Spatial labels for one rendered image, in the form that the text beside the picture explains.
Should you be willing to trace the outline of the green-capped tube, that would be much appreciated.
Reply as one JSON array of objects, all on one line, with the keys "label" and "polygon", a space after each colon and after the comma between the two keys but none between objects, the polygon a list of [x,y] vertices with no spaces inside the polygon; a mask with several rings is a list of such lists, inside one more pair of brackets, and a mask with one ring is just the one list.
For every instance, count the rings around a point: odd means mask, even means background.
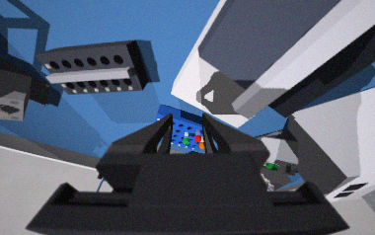
[{"label": "green-capped tube", "polygon": [[185,135],[184,135],[184,144],[189,144],[188,132],[185,132]]}]

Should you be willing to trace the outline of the blue bench mat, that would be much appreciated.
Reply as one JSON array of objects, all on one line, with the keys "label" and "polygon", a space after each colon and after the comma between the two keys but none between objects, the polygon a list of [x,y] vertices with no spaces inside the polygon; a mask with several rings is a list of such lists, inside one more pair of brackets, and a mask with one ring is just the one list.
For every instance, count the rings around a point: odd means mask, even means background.
[{"label": "blue bench mat", "polygon": [[[0,131],[102,158],[112,142],[155,122],[160,105],[212,118],[258,137],[288,129],[267,106],[239,128],[171,94],[220,0],[0,0],[0,57],[50,86],[46,105],[29,99],[23,121]],[[143,91],[67,95],[34,56],[54,48],[136,40]]]}]

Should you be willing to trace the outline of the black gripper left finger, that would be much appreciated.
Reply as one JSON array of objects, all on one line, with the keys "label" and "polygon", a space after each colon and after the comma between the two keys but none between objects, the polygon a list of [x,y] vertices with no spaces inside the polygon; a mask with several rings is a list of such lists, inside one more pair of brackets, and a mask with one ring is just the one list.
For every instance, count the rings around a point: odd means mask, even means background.
[{"label": "black gripper left finger", "polygon": [[[165,133],[165,134],[164,134]],[[163,136],[164,134],[164,136]],[[173,114],[124,136],[110,145],[107,152],[142,152],[170,154],[173,134]],[[163,138],[163,139],[162,139]],[[161,140],[162,139],[162,140]],[[159,142],[161,145],[157,150]]]}]

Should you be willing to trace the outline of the blue tube rack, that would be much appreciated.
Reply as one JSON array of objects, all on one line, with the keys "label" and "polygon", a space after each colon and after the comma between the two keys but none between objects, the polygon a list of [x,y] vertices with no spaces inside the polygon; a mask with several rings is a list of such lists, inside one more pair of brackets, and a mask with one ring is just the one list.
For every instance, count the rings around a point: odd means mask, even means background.
[{"label": "blue tube rack", "polygon": [[[173,134],[171,144],[199,150],[199,142],[195,141],[195,130],[200,129],[202,135],[202,117],[197,117],[164,105],[160,105],[155,122],[167,114],[173,114]],[[184,135],[188,132],[189,144],[184,144]]]}]

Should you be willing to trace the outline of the red-capped sample tube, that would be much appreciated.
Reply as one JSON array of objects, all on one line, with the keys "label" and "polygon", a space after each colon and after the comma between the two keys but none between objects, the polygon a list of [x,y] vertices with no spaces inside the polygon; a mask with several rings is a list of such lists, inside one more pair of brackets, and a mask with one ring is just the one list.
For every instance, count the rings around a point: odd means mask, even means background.
[{"label": "red-capped sample tube", "polygon": [[200,135],[200,129],[195,130],[195,141],[200,142],[201,141],[201,135]]}]

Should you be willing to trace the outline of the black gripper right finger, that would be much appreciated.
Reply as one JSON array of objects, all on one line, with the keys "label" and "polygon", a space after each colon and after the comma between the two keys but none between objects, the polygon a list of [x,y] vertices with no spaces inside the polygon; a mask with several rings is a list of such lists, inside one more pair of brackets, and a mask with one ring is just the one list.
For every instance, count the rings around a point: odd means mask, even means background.
[{"label": "black gripper right finger", "polygon": [[261,140],[226,125],[206,113],[202,113],[202,135],[205,153],[248,153],[252,155],[259,170],[270,156],[270,152]]}]

